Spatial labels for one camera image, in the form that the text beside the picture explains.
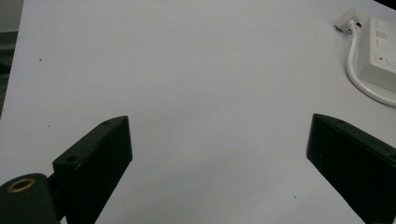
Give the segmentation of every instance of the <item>brass ring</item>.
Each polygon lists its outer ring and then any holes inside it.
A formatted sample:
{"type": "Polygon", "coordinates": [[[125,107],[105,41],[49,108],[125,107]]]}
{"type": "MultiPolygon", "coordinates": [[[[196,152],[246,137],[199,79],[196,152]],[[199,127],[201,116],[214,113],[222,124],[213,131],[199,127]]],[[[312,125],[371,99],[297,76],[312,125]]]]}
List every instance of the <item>brass ring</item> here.
{"type": "Polygon", "coordinates": [[[7,191],[10,193],[18,193],[23,190],[29,189],[30,187],[33,186],[34,183],[35,180],[33,178],[20,179],[9,185],[7,187],[7,191]]]}

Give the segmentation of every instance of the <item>white cable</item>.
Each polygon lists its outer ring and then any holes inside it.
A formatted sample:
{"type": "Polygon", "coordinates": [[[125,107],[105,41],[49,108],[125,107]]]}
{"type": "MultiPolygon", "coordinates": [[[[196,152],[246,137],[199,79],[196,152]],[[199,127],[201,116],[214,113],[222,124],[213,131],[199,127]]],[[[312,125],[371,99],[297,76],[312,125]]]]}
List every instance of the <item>white cable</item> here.
{"type": "Polygon", "coordinates": [[[352,45],[350,46],[349,55],[346,61],[347,76],[353,85],[356,86],[361,92],[369,96],[370,98],[378,101],[381,104],[396,107],[396,101],[391,100],[385,96],[382,96],[370,89],[368,89],[356,76],[355,70],[353,69],[353,56],[355,54],[356,44],[358,42],[358,30],[356,28],[356,22],[349,21],[348,28],[352,32],[352,45]]]}

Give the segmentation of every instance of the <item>screw hole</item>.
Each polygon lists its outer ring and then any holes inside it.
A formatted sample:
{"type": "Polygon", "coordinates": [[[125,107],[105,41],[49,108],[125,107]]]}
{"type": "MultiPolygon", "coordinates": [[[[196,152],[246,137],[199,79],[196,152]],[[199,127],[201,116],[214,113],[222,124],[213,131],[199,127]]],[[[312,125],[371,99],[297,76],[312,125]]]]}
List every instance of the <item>screw hole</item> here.
{"type": "Polygon", "coordinates": [[[29,189],[34,183],[35,180],[33,178],[20,179],[8,186],[7,191],[10,193],[18,193],[20,191],[29,189]]]}
{"type": "Polygon", "coordinates": [[[66,159],[66,161],[68,161],[68,162],[73,162],[73,161],[76,161],[76,160],[77,160],[77,157],[75,157],[75,156],[71,156],[71,157],[68,157],[66,159]]]}

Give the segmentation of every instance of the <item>white table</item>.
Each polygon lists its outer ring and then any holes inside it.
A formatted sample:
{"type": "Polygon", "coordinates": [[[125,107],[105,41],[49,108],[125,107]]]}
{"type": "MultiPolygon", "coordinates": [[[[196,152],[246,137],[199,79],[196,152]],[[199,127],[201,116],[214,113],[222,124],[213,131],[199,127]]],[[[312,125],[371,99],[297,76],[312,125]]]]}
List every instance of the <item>white table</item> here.
{"type": "Polygon", "coordinates": [[[371,0],[26,1],[0,182],[128,115],[134,160],[97,223],[362,223],[305,157],[313,113],[396,147],[396,110],[348,81],[332,23],[371,0]]]}

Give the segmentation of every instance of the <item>power socket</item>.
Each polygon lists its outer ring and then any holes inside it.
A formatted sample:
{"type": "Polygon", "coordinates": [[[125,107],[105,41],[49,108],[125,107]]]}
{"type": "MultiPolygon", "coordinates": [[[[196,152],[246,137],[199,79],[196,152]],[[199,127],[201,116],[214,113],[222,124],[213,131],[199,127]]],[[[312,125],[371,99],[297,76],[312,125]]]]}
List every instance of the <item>power socket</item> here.
{"type": "Polygon", "coordinates": [[[358,77],[396,92],[396,25],[371,17],[361,29],[358,77]]]}

